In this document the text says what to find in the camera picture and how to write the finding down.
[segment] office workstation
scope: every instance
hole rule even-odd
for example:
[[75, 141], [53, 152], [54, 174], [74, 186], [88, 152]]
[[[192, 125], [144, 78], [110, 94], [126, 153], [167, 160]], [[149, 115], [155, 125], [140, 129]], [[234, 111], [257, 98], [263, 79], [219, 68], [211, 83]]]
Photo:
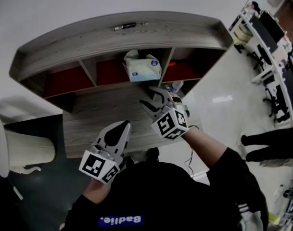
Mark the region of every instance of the office workstation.
[[293, 127], [293, 49], [284, 29], [267, 11], [260, 14], [245, 9], [230, 30], [235, 48], [255, 62], [259, 73], [252, 83], [263, 83], [271, 106], [269, 117], [275, 115], [276, 128]]

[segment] black shirt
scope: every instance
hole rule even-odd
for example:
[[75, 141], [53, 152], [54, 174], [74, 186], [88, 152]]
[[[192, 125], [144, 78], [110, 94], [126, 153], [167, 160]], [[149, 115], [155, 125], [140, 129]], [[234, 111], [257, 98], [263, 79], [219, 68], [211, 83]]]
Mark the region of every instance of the black shirt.
[[267, 229], [265, 197], [237, 152], [228, 148], [207, 176], [210, 186], [195, 182], [173, 164], [135, 164], [116, 175], [101, 204], [81, 196], [63, 230], [97, 230], [105, 225], [126, 230], [240, 230], [239, 204], [248, 204], [251, 212], [261, 211]]

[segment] white shoe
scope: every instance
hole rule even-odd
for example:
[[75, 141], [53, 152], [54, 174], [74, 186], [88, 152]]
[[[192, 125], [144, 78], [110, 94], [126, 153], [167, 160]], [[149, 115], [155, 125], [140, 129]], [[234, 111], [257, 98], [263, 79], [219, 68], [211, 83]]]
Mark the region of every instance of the white shoe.
[[239, 136], [238, 136], [237, 142], [236, 142], [236, 144], [237, 144], [238, 146], [241, 146], [241, 145], [242, 145], [242, 136], [243, 136], [243, 135], [246, 135], [246, 134], [244, 133], [244, 131], [241, 131], [241, 133], [240, 133]]

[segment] white plastic package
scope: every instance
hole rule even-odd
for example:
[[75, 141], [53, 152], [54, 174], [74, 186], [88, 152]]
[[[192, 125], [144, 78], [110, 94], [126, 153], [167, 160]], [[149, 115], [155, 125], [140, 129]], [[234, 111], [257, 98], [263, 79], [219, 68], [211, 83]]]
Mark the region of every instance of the white plastic package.
[[140, 59], [137, 50], [129, 51], [124, 57], [124, 68], [131, 82], [160, 79], [161, 66], [152, 55], [146, 55], [146, 59]]

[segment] blue logo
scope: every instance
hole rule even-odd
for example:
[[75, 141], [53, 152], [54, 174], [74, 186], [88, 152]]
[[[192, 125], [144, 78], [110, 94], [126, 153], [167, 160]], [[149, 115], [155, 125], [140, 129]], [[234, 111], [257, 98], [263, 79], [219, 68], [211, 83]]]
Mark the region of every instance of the blue logo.
[[98, 220], [98, 227], [113, 228], [122, 226], [144, 225], [144, 215], [137, 216], [106, 216]]
[[158, 64], [157, 61], [152, 61], [152, 66], [156, 66]]

